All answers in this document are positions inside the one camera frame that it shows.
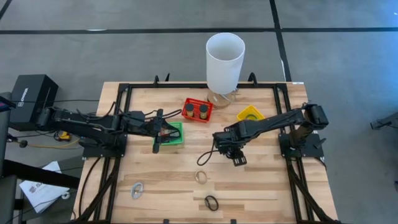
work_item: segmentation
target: black box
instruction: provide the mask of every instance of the black box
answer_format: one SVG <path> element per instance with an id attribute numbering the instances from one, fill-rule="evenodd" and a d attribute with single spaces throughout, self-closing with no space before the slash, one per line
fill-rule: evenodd
<path id="1" fill-rule="evenodd" d="M 46 75 L 19 75 L 11 99 L 17 105 L 11 111 L 9 126 L 18 131 L 33 131 L 43 108 L 52 106 L 58 85 Z"/>

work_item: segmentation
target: wooden table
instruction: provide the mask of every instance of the wooden table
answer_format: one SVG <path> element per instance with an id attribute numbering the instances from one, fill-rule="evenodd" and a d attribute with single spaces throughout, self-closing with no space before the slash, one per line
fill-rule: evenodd
<path id="1" fill-rule="evenodd" d="M 98 114 L 109 110 L 116 99 L 118 85 L 118 82 L 104 84 Z M 287 86 L 292 108 L 308 101 L 302 83 L 287 83 Z M 164 113 L 169 113 L 182 108 L 187 97 L 204 100 L 206 91 L 199 88 L 134 89 L 130 110 L 148 113 L 163 108 Z M 280 98 L 284 108 L 282 93 Z M 196 164 L 198 157 L 211 149 L 211 134 L 237 122 L 236 115 L 248 105 L 254 105 L 265 117 L 277 114 L 271 89 L 239 89 L 236 101 L 225 109 L 214 110 L 209 123 L 190 121 L 181 115 L 168 119 L 169 122 L 183 122 L 183 145 L 161 146 L 160 152 L 153 154 L 152 138 L 129 136 L 126 155 L 120 165 L 112 223 L 162 223 L 163 219 L 171 223 L 229 223 L 231 219 L 237 219 L 238 223 L 295 223 L 286 163 L 277 140 L 279 130 L 264 133 L 244 147 L 248 160 L 245 166 L 234 167 L 230 159 L 218 153 L 214 153 L 203 167 Z M 98 192 L 103 160 L 97 163 L 88 179 L 83 209 Z M 91 158 L 85 162 L 77 198 L 94 161 L 95 158 Z M 337 219 L 325 168 L 312 158 L 303 159 L 303 163 L 310 193 L 326 214 Z M 195 181 L 198 170 L 207 174 L 205 185 Z M 136 182 L 144 184 L 144 193 L 133 200 L 130 189 Z M 218 211 L 205 207 L 203 199 L 207 195 L 217 198 Z M 306 218 L 301 194 L 299 197 L 303 218 Z M 107 202 L 108 195 L 105 195 L 102 218 Z"/>

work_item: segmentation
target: black hair tie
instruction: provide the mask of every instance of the black hair tie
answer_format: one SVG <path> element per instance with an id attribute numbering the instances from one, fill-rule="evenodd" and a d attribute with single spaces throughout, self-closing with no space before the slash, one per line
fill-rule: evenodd
<path id="1" fill-rule="evenodd" d="M 211 207 L 209 199 L 212 199 L 212 200 L 214 200 L 214 201 L 216 202 L 216 207 L 215 207 L 215 208 L 212 208 L 212 207 Z M 206 205 L 206 207 L 208 207 L 211 211 L 217 211 L 217 210 L 218 210 L 218 202 L 217 202 L 217 199 L 216 199 L 215 197 L 211 196 L 211 195 L 205 197 L 205 205 Z"/>

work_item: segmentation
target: small cylinder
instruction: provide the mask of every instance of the small cylinder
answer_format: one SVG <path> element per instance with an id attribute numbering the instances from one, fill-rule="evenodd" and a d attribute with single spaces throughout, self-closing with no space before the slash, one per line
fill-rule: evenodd
<path id="1" fill-rule="evenodd" d="M 185 111 L 187 116 L 193 117 L 193 104 L 188 103 L 185 105 Z"/>
<path id="2" fill-rule="evenodd" d="M 206 105 L 200 105 L 199 111 L 200 111 L 200 119 L 206 119 L 207 118 L 207 111 L 209 110 L 209 107 Z"/>

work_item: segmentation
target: white paper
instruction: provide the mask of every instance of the white paper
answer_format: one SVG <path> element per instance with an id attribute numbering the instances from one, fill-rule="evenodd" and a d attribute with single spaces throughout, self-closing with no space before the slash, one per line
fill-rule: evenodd
<path id="1" fill-rule="evenodd" d="M 43 167 L 43 169 L 57 171 L 61 174 L 60 166 L 57 161 L 51 162 L 49 165 Z M 29 199 L 30 204 L 35 208 L 36 213 L 42 213 L 57 200 L 56 198 L 59 198 L 59 196 L 69 190 L 68 187 L 58 187 L 28 180 L 20 183 L 19 187 Z"/>

